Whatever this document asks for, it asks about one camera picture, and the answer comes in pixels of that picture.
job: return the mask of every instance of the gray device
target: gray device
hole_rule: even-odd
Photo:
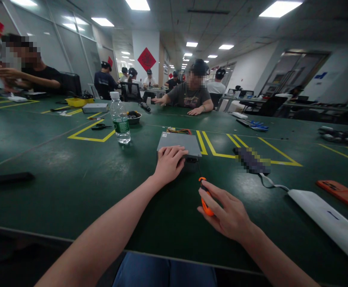
[[[185,167],[182,171],[196,172],[198,170],[198,161],[201,159],[202,154],[198,145],[197,137],[188,134],[176,134],[163,132],[161,134],[158,148],[157,148],[157,161],[158,161],[158,151],[162,147],[180,145],[184,146],[186,150],[189,151],[187,155],[184,156],[186,159]]]

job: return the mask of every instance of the hand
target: hand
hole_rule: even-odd
[[[188,153],[189,151],[185,150],[185,147],[179,145],[162,147],[158,151],[158,163],[152,176],[155,181],[162,186],[173,181],[185,164],[185,159],[182,157]]]
[[[200,188],[200,196],[212,212],[214,212],[215,216],[208,216],[201,206],[197,210],[224,236],[238,241],[242,245],[250,242],[255,237],[254,233],[257,226],[251,222],[243,203],[227,191],[207,181],[202,181],[202,184],[209,190],[213,197],[221,202],[223,208]]]
[[[195,109],[189,111],[187,114],[191,115],[191,116],[196,116],[196,115],[203,113],[203,110],[204,110],[204,107],[200,106],[199,108],[195,108]]]
[[[154,98],[151,99],[152,102],[155,102],[156,104],[161,104],[161,106],[166,105],[166,100],[164,98]]]
[[[16,70],[14,68],[0,68],[0,77],[3,78],[22,78],[24,77],[23,72]]]

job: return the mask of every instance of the green tabletop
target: green tabletop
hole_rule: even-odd
[[[156,165],[166,128],[197,135],[202,175],[245,205],[257,224],[312,278],[348,286],[348,256],[282,189],[267,189],[246,172],[232,149],[249,146],[271,160],[269,177],[312,191],[348,219],[348,207],[315,185],[330,179],[348,187],[348,147],[320,139],[321,123],[250,116],[269,126],[257,132],[227,113],[188,116],[187,109],[151,106],[131,127],[131,142],[118,144],[112,129],[92,131],[88,114],[46,112],[62,105],[49,98],[29,104],[0,103],[0,175],[29,171],[35,180],[0,186],[0,228],[74,240],[103,212],[139,186]],[[104,123],[111,124],[110,115]],[[339,130],[348,126],[329,125]],[[217,233],[198,213],[198,173],[181,173],[147,206],[126,249],[246,272],[259,268],[237,243]]]

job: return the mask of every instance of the orange phone case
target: orange phone case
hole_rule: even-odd
[[[336,181],[317,181],[316,184],[348,205],[348,188]]]

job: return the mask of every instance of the water bottle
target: water bottle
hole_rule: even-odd
[[[110,114],[115,127],[115,134],[117,140],[121,144],[127,144],[131,140],[129,131],[129,122],[127,120],[127,114],[121,100],[119,99],[118,92],[110,92],[111,106]]]

